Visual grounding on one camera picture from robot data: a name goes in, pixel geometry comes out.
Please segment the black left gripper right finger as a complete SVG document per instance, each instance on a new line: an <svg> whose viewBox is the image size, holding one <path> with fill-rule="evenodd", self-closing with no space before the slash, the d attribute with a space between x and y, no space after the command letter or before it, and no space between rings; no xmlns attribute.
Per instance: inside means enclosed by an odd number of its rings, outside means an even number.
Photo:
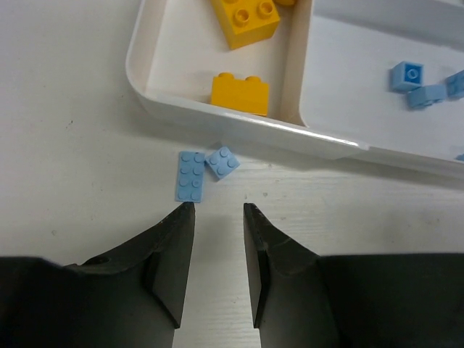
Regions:
<svg viewBox="0 0 464 348"><path fill-rule="evenodd" d="M244 205L262 347L461 347L461 253L320 256Z"/></svg>

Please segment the white divided sorting tray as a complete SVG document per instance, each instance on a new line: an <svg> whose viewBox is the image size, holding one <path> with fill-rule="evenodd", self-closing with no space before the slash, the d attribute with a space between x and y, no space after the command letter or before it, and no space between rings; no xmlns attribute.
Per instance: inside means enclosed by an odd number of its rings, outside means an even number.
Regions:
<svg viewBox="0 0 464 348"><path fill-rule="evenodd" d="M462 178L463 101L411 110L390 69L463 69L461 1L299 1L268 40L231 51L208 1L143 1L125 63L146 111L219 138ZM270 85L267 117L209 103L222 72Z"/></svg>

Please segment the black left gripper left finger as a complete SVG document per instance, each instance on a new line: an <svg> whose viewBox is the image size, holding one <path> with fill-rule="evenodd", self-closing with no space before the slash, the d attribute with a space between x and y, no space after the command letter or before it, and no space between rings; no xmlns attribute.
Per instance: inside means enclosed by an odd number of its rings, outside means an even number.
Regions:
<svg viewBox="0 0 464 348"><path fill-rule="evenodd" d="M3 347L171 347L181 325L195 207L81 265L1 259Z"/></svg>

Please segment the light blue lego plate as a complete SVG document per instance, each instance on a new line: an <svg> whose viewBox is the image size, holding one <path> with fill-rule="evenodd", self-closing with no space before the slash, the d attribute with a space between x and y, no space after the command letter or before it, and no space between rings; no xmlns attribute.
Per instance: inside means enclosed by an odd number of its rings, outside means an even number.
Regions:
<svg viewBox="0 0 464 348"><path fill-rule="evenodd" d="M200 203L203 196L205 154L182 151L179 153L178 176L175 190L177 202Z"/></svg>

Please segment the yellow lego brick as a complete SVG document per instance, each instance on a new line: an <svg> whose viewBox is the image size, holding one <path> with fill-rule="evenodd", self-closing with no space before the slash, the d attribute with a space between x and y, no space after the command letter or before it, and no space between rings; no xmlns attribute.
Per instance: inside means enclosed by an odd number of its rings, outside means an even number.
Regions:
<svg viewBox="0 0 464 348"><path fill-rule="evenodd" d="M271 38L280 23L273 1L212 0L210 3L230 50Z"/></svg>
<svg viewBox="0 0 464 348"><path fill-rule="evenodd" d="M212 79L210 104L268 116L270 85L257 76L238 79L230 72L222 72Z"/></svg>
<svg viewBox="0 0 464 348"><path fill-rule="evenodd" d="M284 7L292 7L298 2L298 0L275 0L275 2Z"/></svg>

